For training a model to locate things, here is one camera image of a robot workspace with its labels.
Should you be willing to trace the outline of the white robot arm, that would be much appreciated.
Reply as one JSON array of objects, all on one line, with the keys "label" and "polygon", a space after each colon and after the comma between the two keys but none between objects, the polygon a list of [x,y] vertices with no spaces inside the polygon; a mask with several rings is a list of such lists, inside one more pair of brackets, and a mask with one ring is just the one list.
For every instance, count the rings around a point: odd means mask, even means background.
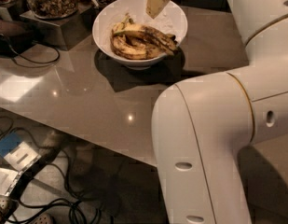
[{"label": "white robot arm", "polygon": [[237,156],[288,133],[288,0],[227,0],[248,65],[158,97],[152,141],[170,224],[251,224]]}]

